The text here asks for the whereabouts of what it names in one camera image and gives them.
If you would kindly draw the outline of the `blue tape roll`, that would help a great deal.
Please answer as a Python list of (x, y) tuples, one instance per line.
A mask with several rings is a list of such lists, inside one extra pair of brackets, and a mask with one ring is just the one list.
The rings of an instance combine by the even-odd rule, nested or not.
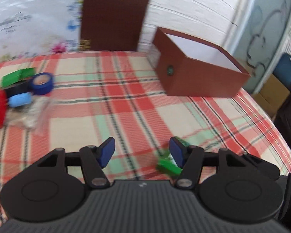
[(53, 86), (51, 73), (39, 73), (30, 80), (30, 88), (34, 95), (46, 95), (53, 90)]

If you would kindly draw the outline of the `clear bag of cotton swabs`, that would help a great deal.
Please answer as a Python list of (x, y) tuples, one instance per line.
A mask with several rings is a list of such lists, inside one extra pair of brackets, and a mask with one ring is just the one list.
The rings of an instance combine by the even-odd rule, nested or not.
[(4, 125), (41, 133), (49, 118), (55, 101), (47, 96), (34, 96), (31, 103), (16, 108), (8, 108)]

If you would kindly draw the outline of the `red plaid bed sheet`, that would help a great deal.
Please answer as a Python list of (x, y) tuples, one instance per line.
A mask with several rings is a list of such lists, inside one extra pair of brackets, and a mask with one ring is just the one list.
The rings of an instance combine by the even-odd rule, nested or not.
[[(51, 73), (55, 104), (36, 130), (0, 129), (0, 189), (25, 167), (62, 147), (67, 152), (115, 139), (109, 179), (165, 179), (157, 160), (177, 136), (207, 151), (250, 153), (291, 172), (291, 150), (272, 120), (240, 90), (233, 98), (172, 97), (143, 53), (65, 53), (0, 63), (4, 75), (33, 67)], [(0, 207), (0, 226), (6, 216)]]

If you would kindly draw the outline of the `black tape roll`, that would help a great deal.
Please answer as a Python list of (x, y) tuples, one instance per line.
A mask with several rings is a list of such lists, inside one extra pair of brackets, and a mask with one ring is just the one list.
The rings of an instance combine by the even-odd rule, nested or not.
[(3, 89), (7, 98), (11, 98), (15, 95), (31, 92), (30, 80), (23, 80)]

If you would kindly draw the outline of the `light blue cylinder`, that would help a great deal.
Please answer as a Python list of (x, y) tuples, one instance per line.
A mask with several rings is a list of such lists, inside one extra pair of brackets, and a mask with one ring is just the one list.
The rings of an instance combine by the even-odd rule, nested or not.
[(28, 105), (32, 102), (31, 93), (22, 93), (14, 95), (8, 99), (8, 104), (12, 108)]

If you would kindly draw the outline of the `open cardboard box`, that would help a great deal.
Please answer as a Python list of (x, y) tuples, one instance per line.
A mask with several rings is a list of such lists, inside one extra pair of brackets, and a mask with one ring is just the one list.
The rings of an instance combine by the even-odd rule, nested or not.
[(266, 114), (274, 119), (289, 94), (290, 91), (274, 75), (271, 75), (261, 90), (251, 96)]

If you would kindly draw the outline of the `green white small packet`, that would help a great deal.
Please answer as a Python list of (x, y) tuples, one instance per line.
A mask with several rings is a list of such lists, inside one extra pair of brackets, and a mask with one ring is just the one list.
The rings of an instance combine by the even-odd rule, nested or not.
[(162, 156), (159, 157), (156, 169), (172, 179), (176, 179), (182, 171), (182, 168), (179, 168), (174, 161), (173, 157), (169, 152), (169, 148), (165, 150)]

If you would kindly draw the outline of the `glass door with cartoon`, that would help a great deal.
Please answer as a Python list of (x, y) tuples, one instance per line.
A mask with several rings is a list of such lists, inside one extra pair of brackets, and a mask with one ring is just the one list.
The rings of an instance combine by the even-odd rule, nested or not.
[(250, 73), (243, 88), (253, 94), (270, 66), (287, 28), (291, 0), (248, 0), (233, 57)]

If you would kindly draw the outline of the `green box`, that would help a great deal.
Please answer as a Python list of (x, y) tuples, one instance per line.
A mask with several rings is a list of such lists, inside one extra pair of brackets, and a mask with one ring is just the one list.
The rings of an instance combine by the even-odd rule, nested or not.
[(0, 86), (3, 88), (8, 87), (14, 83), (33, 77), (35, 74), (36, 69), (34, 67), (17, 70), (15, 72), (4, 75), (4, 77), (1, 79)]

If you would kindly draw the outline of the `brown shoe box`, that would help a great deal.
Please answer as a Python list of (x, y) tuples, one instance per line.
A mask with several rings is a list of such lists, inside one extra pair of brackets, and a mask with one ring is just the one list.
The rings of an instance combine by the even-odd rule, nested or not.
[(147, 58), (169, 96), (234, 97), (251, 76), (221, 46), (162, 27)]

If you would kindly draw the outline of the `blue chair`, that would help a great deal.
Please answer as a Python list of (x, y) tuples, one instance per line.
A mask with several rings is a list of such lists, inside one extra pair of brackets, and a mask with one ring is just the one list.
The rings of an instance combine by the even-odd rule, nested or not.
[(273, 75), (287, 88), (291, 89), (291, 55), (284, 53), (277, 66), (273, 71)]

